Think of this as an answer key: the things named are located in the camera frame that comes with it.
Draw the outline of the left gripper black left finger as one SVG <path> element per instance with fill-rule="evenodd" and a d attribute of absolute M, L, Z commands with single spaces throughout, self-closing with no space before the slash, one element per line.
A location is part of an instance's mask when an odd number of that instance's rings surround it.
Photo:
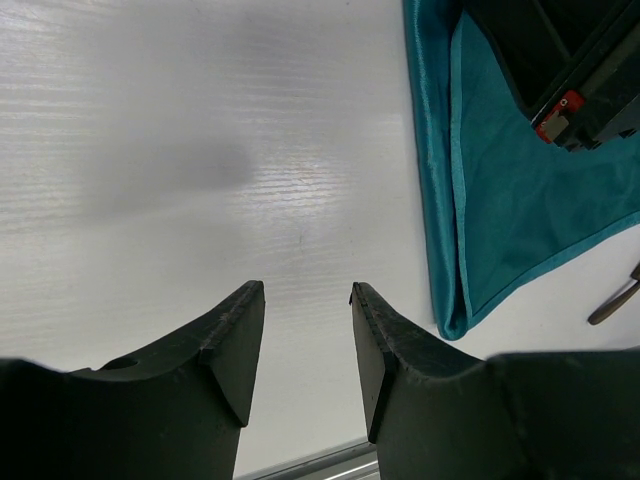
<path fill-rule="evenodd" d="M 249 281 L 102 368 L 1 362 L 5 479 L 229 479 L 248 424 L 265 315 Z"/>

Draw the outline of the teal cloth napkin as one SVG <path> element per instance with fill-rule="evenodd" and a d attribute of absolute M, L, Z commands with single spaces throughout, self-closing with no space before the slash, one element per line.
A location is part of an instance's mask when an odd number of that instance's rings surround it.
<path fill-rule="evenodd" d="M 639 221 L 639 141 L 569 153 L 519 112 L 455 1 L 403 5 L 431 299 L 462 338 L 520 286 Z"/>

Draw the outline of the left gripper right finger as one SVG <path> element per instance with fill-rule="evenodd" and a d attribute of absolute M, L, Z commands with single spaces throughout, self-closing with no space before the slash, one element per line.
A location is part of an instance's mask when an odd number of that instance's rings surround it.
<path fill-rule="evenodd" d="M 385 479 L 635 479 L 639 353 L 477 359 L 369 284 L 350 304 L 368 440 Z"/>

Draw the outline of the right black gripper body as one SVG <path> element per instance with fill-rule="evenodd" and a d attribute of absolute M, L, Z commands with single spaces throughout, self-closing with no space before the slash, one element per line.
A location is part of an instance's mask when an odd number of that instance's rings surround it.
<path fill-rule="evenodd" d="M 639 129 L 639 3 L 467 1 L 541 140 L 594 150 Z"/>

